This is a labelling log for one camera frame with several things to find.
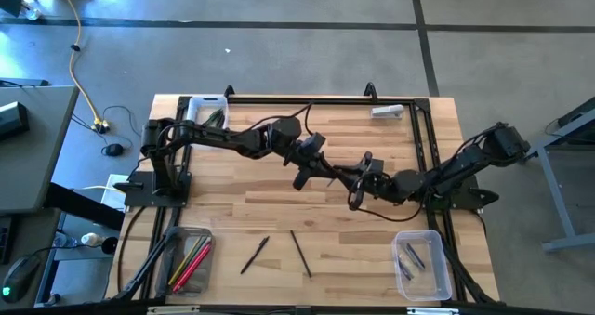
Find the plastic bin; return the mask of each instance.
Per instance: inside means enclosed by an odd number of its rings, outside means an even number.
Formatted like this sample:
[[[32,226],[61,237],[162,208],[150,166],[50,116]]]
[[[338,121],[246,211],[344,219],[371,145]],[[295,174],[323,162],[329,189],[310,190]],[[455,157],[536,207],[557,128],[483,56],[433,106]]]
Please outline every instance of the plastic bin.
[[[411,301],[441,301],[451,297],[453,292],[438,232],[399,232],[392,240],[392,257],[401,295]]]
[[[164,250],[164,255],[172,257],[172,266],[169,268],[164,260],[161,262],[161,268],[156,283],[157,295],[177,295],[185,297],[197,297],[204,293],[208,288],[211,276],[211,267],[213,266],[213,255],[215,253],[215,237],[210,230],[204,228],[181,228],[175,241],[169,243]],[[203,259],[198,268],[194,271],[188,282],[177,292],[173,293],[172,287],[167,284],[175,269],[182,262],[184,257],[191,251],[194,242],[199,237],[211,237],[211,250]]]
[[[196,95],[190,98],[186,120],[192,120],[196,124],[201,124],[216,110],[223,109],[225,121],[223,128],[227,128],[230,121],[230,109],[227,105],[227,98],[221,95]],[[200,144],[192,144],[193,147],[200,150],[216,150],[218,148],[208,147]]]

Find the red pencil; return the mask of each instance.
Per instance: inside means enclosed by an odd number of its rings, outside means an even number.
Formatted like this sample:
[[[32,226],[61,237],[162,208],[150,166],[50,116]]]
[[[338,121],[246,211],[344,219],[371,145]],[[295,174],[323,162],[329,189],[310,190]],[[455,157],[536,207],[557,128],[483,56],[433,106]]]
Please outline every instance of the red pencil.
[[[201,264],[206,254],[211,250],[211,243],[207,244],[205,248],[194,258],[192,263],[186,268],[182,276],[178,278],[176,285],[174,286],[173,292],[176,293],[180,288],[189,280],[196,268]]]

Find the concrete floor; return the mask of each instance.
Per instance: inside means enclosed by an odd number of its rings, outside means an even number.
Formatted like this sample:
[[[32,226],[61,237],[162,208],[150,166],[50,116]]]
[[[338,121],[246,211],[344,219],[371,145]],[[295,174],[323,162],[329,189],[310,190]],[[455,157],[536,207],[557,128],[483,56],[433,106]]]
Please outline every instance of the concrete floor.
[[[412,0],[74,0],[85,18],[119,20],[416,23]],[[421,0],[427,23],[593,26],[592,0]],[[38,0],[52,19],[71,19],[63,0]],[[71,85],[74,27],[0,24],[0,76]],[[528,139],[594,95],[595,33],[430,32],[441,96],[456,98],[465,136],[496,121]],[[383,96],[428,96],[417,31],[86,27],[76,72],[97,107],[129,107],[138,126],[155,93],[360,95],[373,81]],[[92,117],[80,98],[77,115]],[[138,141],[127,114],[109,116],[115,132]],[[138,154],[100,155],[102,142],[69,128],[54,180],[81,188],[128,173]],[[488,242],[503,301],[514,306],[592,313],[595,246],[546,255],[541,242],[562,226],[537,161],[479,174],[501,195],[485,209]],[[93,285],[103,263],[62,268],[55,290],[72,303],[102,298],[81,292],[74,272]]]

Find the wooden table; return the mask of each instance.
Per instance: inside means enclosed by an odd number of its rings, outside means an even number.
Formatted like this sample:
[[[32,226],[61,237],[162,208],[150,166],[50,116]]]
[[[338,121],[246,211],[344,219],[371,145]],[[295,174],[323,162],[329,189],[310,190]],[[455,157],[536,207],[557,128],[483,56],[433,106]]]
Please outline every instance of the wooden table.
[[[156,95],[151,118],[174,117],[178,99],[179,95]],[[450,158],[462,142],[455,101],[431,98],[430,105],[440,155],[443,159]],[[289,114],[300,107],[232,104],[230,128],[240,130],[262,117]],[[323,148],[326,158],[331,164],[356,164],[366,151],[371,151],[376,158],[385,160],[385,171],[390,175],[406,168],[417,169],[409,113],[402,120],[370,119],[370,107],[312,107],[309,127],[326,136]],[[425,135],[423,119],[421,126]],[[148,162],[140,168],[150,169]],[[167,303],[415,304],[396,289],[390,242],[401,230],[426,230],[424,214],[408,222],[391,223],[352,212],[346,204],[347,191],[338,181],[327,188],[327,180],[314,178],[302,191],[296,191],[292,181],[297,168],[283,167],[282,158],[273,154],[252,161],[235,151],[192,149],[190,171],[191,198],[182,210],[180,226],[211,229],[217,247],[205,294],[199,298],[170,296]],[[366,195],[364,207],[403,218],[416,211],[417,203],[393,207]],[[122,263],[124,284],[147,255],[155,211],[147,208],[131,229]],[[126,214],[123,233],[132,215],[132,212]],[[485,292],[498,299],[481,222],[469,212],[453,211],[452,216],[461,261]],[[304,272],[289,230],[296,232],[313,274],[311,279]],[[266,235],[271,236],[269,243],[250,269],[240,275],[240,269]],[[106,296],[116,294],[116,265],[117,259],[113,262]]]

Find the pen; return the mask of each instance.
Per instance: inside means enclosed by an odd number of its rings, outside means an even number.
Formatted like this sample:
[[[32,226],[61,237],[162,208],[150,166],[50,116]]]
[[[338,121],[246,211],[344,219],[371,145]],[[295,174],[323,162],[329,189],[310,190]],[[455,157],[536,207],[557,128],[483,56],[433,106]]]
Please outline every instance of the pen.
[[[250,259],[248,259],[248,262],[245,263],[244,268],[240,271],[240,274],[244,274],[244,272],[248,269],[250,264],[252,264],[254,259],[258,256],[258,253],[260,252],[260,250],[262,250],[262,248],[268,241],[269,241],[269,236],[265,237],[264,239],[262,239],[262,241],[260,241],[260,245],[258,246],[257,251],[250,257]]]
[[[184,286],[184,284],[190,279],[194,271],[198,268],[203,259],[205,259],[209,251],[211,251],[211,243],[207,243],[203,247],[203,250],[201,250],[198,256],[196,256],[192,263],[186,268],[186,271],[182,273],[182,276],[179,277],[179,280],[176,282],[176,284],[174,285],[174,289],[172,290],[174,293],[177,293],[182,288],[182,286]]]
[[[205,241],[209,242],[209,240],[210,239],[206,238],[205,236],[200,236],[199,238],[196,239],[196,242],[194,242],[192,249],[188,252],[186,257],[184,257],[184,260],[182,260],[182,262],[179,263],[178,268],[174,272],[174,275],[171,276],[171,279],[169,280],[169,282],[167,284],[169,284],[171,286],[174,283],[176,283],[176,280],[178,279],[179,275],[182,274],[182,272],[186,269],[186,267],[188,267],[188,264],[190,264],[192,262],[192,260],[194,259],[194,256],[196,256],[196,253],[198,252],[198,250],[200,250],[200,248],[203,246],[203,243]]]
[[[413,263],[421,270],[426,269],[426,265],[424,264],[424,262],[421,260],[421,258],[417,255],[416,250],[413,249],[413,246],[411,246],[411,244],[407,243],[405,245],[405,252],[407,253],[407,255],[409,256],[409,258],[411,258],[411,261],[413,261]]]
[[[400,257],[398,257],[397,260],[399,260],[399,268],[401,269],[403,276],[405,276],[408,281],[411,281],[413,279],[413,273],[411,273],[411,270],[401,261]]]
[[[312,277],[312,273],[310,272],[310,268],[308,267],[308,263],[306,262],[306,258],[304,254],[301,252],[301,248],[299,247],[298,239],[296,238],[296,234],[293,230],[289,231],[291,233],[291,237],[294,239],[294,243],[296,244],[297,251],[299,252],[299,256],[301,257],[301,262],[304,263],[304,268],[306,268],[306,272],[308,272],[308,277]]]

